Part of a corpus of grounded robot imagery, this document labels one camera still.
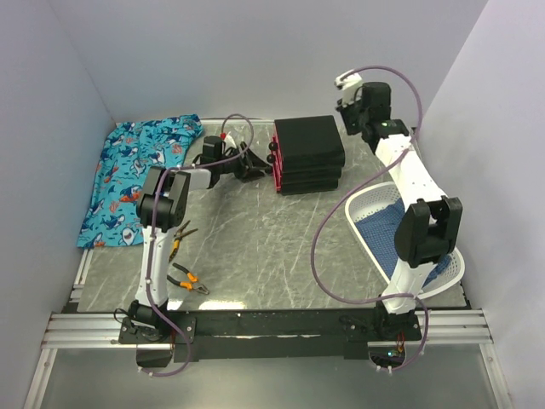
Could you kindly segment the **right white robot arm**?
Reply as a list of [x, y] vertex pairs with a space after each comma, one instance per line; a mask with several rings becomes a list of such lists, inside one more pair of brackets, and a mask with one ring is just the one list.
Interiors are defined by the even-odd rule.
[[337, 111], [349, 135], [363, 141], [387, 169], [398, 198], [354, 227], [374, 260], [393, 249], [393, 271], [376, 302], [374, 333], [385, 340], [416, 328], [415, 308], [424, 289], [448, 268], [462, 219], [462, 202], [448, 196], [427, 172], [415, 134], [391, 116], [392, 91], [358, 74], [335, 80]]

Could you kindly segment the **pink top drawer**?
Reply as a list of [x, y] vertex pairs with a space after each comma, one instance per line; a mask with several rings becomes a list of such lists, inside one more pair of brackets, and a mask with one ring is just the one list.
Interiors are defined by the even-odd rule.
[[272, 136], [271, 141], [268, 144], [269, 154], [267, 155], [267, 161], [274, 163], [278, 157], [278, 138], [276, 135]]

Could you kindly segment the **black drawer cabinet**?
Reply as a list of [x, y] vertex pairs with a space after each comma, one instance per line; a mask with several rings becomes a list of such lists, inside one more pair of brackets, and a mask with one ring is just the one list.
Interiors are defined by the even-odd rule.
[[338, 188], [345, 151], [331, 115], [273, 121], [284, 196]]

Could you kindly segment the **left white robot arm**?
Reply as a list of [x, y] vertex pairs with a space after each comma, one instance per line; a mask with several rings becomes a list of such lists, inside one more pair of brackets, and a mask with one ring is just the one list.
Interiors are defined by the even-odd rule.
[[223, 175], [253, 181], [272, 172], [272, 166], [246, 143], [231, 143], [225, 134], [205, 137], [202, 152], [188, 166], [154, 165], [148, 171], [136, 208], [143, 232], [141, 276], [129, 306], [129, 317], [140, 323], [139, 332], [146, 340], [157, 343], [169, 334], [167, 246], [185, 218], [189, 193], [211, 189]]

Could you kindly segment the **pink drawer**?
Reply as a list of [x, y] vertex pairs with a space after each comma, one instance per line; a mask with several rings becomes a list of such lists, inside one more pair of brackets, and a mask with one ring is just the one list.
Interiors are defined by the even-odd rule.
[[269, 153], [267, 155], [267, 162], [270, 164], [272, 174], [275, 178], [278, 178], [281, 175], [281, 171], [278, 165], [278, 158], [275, 154]]
[[273, 173], [272, 175], [273, 175], [275, 190], [276, 190], [277, 193], [280, 193], [280, 190], [281, 190], [281, 175], [279, 175], [277, 173]]
[[267, 161], [274, 163], [278, 157], [278, 138], [276, 135], [272, 136], [271, 141], [268, 144], [269, 154], [267, 155]]

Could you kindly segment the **pink bottom drawer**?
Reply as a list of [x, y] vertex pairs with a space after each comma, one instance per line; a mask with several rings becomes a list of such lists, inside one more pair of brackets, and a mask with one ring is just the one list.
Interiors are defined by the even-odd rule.
[[280, 190], [281, 190], [281, 175], [279, 175], [277, 173], [273, 173], [272, 175], [273, 175], [275, 190], [276, 190], [277, 193], [280, 193]]

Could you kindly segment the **yellow black needle-nose pliers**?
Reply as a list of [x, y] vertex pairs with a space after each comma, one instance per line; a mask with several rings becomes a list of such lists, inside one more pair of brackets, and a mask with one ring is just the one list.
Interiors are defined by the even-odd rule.
[[169, 262], [173, 262], [173, 261], [174, 261], [176, 255], [177, 255], [177, 253], [178, 253], [178, 251], [179, 251], [179, 249], [180, 249], [181, 241], [182, 241], [185, 237], [187, 237], [187, 236], [189, 236], [189, 235], [191, 235], [191, 234], [193, 234], [193, 233], [195, 233], [195, 232], [198, 231], [197, 228], [190, 228], [190, 229], [188, 229], [188, 226], [189, 226], [190, 223], [191, 223], [190, 220], [184, 222], [184, 223], [180, 226], [180, 228], [176, 231], [176, 233], [175, 233], [175, 235], [174, 235], [173, 245], [172, 245], [171, 251], [170, 251], [170, 253], [169, 253]]

